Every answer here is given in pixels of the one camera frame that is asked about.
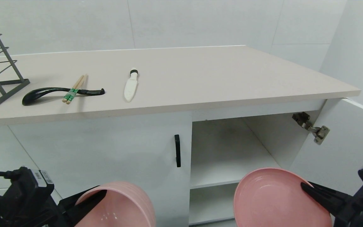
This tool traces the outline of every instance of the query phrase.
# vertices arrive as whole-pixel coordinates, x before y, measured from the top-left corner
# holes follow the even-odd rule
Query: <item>white knife sheath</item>
[[[124,88],[124,98],[127,100],[127,102],[131,102],[131,100],[134,98],[138,84],[137,79],[138,79],[138,70],[132,68],[130,71],[130,78],[127,80],[127,83],[125,84]]]

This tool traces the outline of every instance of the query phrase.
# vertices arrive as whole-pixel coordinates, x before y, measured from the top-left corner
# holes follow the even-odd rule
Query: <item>black ladle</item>
[[[41,88],[41,89],[35,89],[29,93],[27,93],[23,99],[22,99],[22,105],[31,105],[32,103],[34,103],[36,101],[36,99],[48,94],[48,93],[52,93],[55,91],[66,91],[69,92],[70,89],[67,88]],[[78,90],[77,94],[80,95],[89,95],[89,96],[93,96],[93,95],[103,95],[105,93],[104,89],[101,90],[85,90],[85,89],[80,89]]]

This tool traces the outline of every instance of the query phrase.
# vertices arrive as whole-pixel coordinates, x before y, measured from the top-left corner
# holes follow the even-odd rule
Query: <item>cabinet door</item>
[[[157,227],[188,226],[192,116],[190,112],[12,125],[64,198],[111,181],[143,188]],[[180,135],[181,167],[174,135]]]
[[[315,126],[330,132],[321,145],[309,134],[290,170],[308,181],[353,195],[363,182],[363,106],[349,99],[328,100]]]

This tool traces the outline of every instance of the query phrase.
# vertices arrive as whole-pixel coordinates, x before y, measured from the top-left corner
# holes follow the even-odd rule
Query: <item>robotic arm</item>
[[[358,171],[363,181],[363,167]],[[354,196],[310,182],[302,189],[328,210],[334,217],[334,227],[363,227],[363,186]]]

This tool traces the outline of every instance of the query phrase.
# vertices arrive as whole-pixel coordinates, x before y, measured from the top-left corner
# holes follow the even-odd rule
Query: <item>cabinet hinge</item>
[[[311,132],[314,135],[313,141],[318,145],[321,145],[327,134],[330,132],[330,129],[324,125],[322,127],[314,127],[309,121],[310,116],[305,112],[294,113],[294,115],[292,115],[292,119],[294,119],[300,127]]]

